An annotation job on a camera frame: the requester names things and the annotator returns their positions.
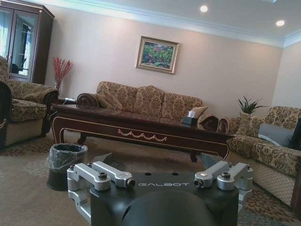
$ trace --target table leg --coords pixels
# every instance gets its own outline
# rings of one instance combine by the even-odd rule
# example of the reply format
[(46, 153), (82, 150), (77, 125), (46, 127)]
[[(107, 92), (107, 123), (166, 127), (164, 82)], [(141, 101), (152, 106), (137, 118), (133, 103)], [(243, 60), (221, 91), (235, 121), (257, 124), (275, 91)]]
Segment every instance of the table leg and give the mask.
[(87, 139), (86, 134), (80, 133), (80, 139), (78, 139), (77, 143), (78, 143), (79, 145), (82, 145), (82, 144), (86, 141), (86, 139)]
[(190, 152), (190, 159), (192, 162), (197, 162), (198, 159), (197, 159), (197, 151), (191, 151)]
[(60, 123), (56, 123), (56, 118), (52, 124), (52, 132), (56, 144), (64, 143), (64, 129), (60, 126)]

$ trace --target framed painting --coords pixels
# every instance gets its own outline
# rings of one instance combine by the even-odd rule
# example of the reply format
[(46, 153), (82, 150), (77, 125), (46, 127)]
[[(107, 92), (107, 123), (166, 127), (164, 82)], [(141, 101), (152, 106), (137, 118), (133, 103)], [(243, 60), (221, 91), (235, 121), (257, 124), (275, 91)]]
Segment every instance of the framed painting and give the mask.
[(137, 68), (175, 73), (179, 43), (141, 37)]

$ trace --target curtain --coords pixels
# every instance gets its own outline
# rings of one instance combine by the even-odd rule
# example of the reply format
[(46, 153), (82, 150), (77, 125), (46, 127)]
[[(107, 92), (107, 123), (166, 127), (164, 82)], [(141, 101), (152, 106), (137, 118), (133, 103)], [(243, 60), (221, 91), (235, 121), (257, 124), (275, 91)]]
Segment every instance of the curtain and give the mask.
[(8, 26), (10, 19), (10, 13), (0, 11), (0, 55), (6, 58), (8, 54)]

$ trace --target cabinet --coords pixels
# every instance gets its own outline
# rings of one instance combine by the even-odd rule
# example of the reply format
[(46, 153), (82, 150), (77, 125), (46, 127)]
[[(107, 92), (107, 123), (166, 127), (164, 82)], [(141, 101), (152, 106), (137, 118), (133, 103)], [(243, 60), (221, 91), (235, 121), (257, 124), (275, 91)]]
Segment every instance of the cabinet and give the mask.
[(53, 19), (43, 5), (0, 0), (0, 55), (10, 79), (44, 84)]

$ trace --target wooden coffee table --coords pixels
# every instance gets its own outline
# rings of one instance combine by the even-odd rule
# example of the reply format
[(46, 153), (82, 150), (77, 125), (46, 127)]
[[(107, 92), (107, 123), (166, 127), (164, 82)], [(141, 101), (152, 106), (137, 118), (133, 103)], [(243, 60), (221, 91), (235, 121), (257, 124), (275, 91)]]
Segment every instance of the wooden coffee table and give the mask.
[(87, 136), (115, 139), (141, 145), (150, 145), (181, 151), (207, 153), (226, 158), (229, 149), (226, 140), (232, 136), (198, 129), (180, 121), (127, 113), (86, 105), (53, 105), (57, 111), (52, 131), (55, 143), (64, 143), (64, 130), (81, 134), (79, 144)]

